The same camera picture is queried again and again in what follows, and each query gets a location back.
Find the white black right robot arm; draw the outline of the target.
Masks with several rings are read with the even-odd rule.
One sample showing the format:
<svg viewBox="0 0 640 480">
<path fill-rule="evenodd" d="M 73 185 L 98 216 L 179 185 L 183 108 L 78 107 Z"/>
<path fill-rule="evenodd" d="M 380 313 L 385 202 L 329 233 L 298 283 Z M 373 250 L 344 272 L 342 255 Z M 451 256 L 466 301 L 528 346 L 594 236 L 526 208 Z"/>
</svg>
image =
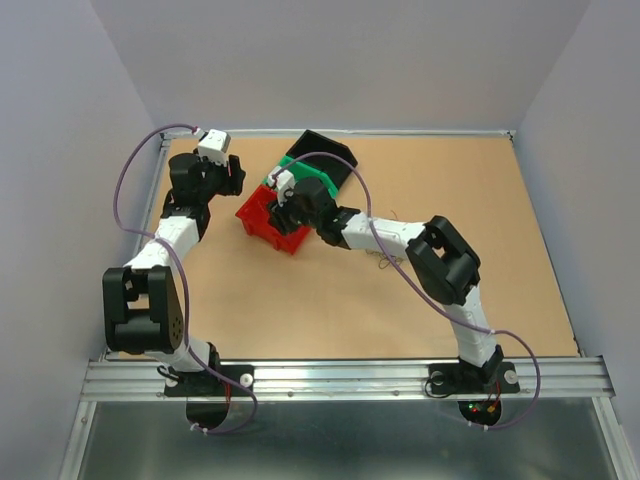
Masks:
<svg viewBox="0 0 640 480">
<path fill-rule="evenodd" d="M 339 206 L 321 180 L 297 181 L 287 172 L 268 176 L 267 186 L 276 192 L 267 206 L 269 224 L 280 234 L 309 227 L 328 245 L 408 262 L 418 291 L 440 304 L 451 323 L 458 346 L 451 381 L 466 393 L 496 381 L 504 354 L 482 307 L 480 260 L 446 218 L 419 223 L 370 217 Z"/>
</svg>

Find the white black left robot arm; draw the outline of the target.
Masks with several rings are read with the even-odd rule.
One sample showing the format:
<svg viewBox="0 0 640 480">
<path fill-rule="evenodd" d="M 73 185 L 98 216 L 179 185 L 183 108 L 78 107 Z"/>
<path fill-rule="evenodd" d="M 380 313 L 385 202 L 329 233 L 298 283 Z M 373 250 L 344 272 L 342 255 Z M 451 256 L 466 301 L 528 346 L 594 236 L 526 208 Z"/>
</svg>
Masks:
<svg viewBox="0 0 640 480">
<path fill-rule="evenodd" d="M 196 152 L 169 161 L 171 187 L 158 227 L 122 267 L 102 277 L 106 343 L 114 352 L 147 355 L 162 364 L 167 377 L 189 382 L 199 393 L 220 386 L 226 395 L 240 383 L 226 377 L 219 354 L 189 332 L 190 294 L 183 261 L 204 237 L 216 196 L 238 196 L 246 177 L 240 159 L 229 155 L 215 163 Z"/>
</svg>

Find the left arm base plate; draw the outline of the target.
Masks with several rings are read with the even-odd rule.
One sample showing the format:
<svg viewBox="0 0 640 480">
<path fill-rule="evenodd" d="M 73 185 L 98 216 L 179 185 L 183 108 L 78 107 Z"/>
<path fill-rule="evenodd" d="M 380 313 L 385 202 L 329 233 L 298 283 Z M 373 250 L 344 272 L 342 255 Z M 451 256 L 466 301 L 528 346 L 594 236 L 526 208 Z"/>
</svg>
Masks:
<svg viewBox="0 0 640 480">
<path fill-rule="evenodd" d="M 176 372 L 170 368 L 159 366 L 157 371 L 165 378 L 164 395 L 169 398 L 187 397 L 223 397 L 225 396 L 225 384 L 217 377 L 206 371 L 200 372 Z M 241 376 L 248 374 L 254 376 L 254 367 L 249 364 L 227 365 L 222 364 L 220 373 L 233 381 L 240 382 Z"/>
</svg>

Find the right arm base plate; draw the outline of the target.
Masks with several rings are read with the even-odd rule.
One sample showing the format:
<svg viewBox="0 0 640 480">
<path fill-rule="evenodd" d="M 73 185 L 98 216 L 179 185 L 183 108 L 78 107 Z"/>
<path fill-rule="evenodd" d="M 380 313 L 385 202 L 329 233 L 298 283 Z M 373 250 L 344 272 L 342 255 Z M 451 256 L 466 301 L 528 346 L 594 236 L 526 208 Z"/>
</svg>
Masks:
<svg viewBox="0 0 640 480">
<path fill-rule="evenodd" d="M 488 380 L 481 379 L 475 367 L 464 366 L 462 363 L 430 364 L 425 386 L 436 397 L 488 396 L 497 393 L 516 394 L 521 391 L 515 366 L 511 362 L 502 362 Z"/>
</svg>

